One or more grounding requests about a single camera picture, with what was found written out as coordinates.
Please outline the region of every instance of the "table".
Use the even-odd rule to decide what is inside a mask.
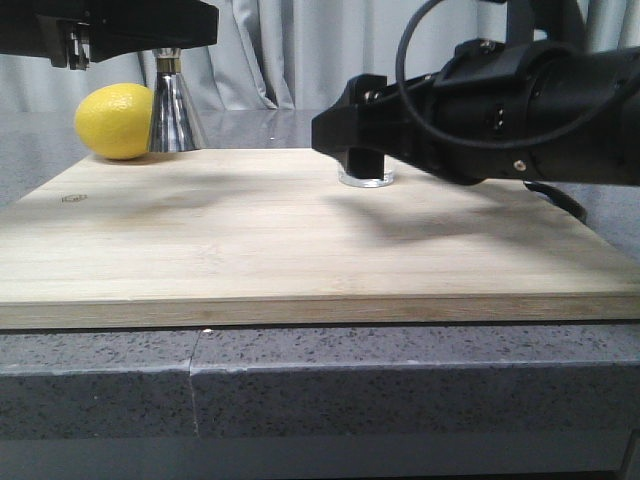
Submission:
[[[315,113],[203,122],[212,148],[307,147]],[[3,203],[86,154],[70,118],[0,121]],[[633,321],[5,331],[0,473],[637,478],[639,352]]]

